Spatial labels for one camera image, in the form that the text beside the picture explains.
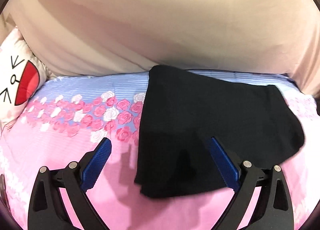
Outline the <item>beige duvet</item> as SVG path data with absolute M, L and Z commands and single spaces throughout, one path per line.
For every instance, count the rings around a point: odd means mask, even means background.
M 287 74 L 319 95 L 313 0 L 9 0 L 1 38 L 18 27 L 56 75 L 154 65 Z

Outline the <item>black pants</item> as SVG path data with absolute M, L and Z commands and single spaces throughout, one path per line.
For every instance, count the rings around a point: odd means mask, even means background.
M 209 153 L 212 138 L 260 168 L 284 162 L 304 144 L 302 126 L 276 86 L 153 67 L 139 127 L 141 193 L 162 199 L 225 187 Z

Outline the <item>pink floral bed sheet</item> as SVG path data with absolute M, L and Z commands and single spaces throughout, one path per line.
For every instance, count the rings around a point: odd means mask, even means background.
M 319 115 L 311 95 L 300 93 L 283 75 L 193 71 L 252 85 L 275 85 L 298 117 L 305 144 L 281 165 L 290 190 L 295 229 L 319 201 Z M 151 200 L 134 184 L 138 127 L 148 73 L 106 77 L 58 77 L 29 100 L 1 136 L 1 174 L 11 213 L 27 229 L 29 200 L 39 168 L 50 170 L 79 161 L 103 137 L 112 154 L 87 195 L 110 229 L 211 229 L 233 195 L 231 189 L 168 200 Z

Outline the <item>white cartoon face pillow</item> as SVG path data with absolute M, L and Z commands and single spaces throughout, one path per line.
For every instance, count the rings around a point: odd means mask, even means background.
M 50 72 L 14 28 L 1 44 L 1 130 L 10 128 Z

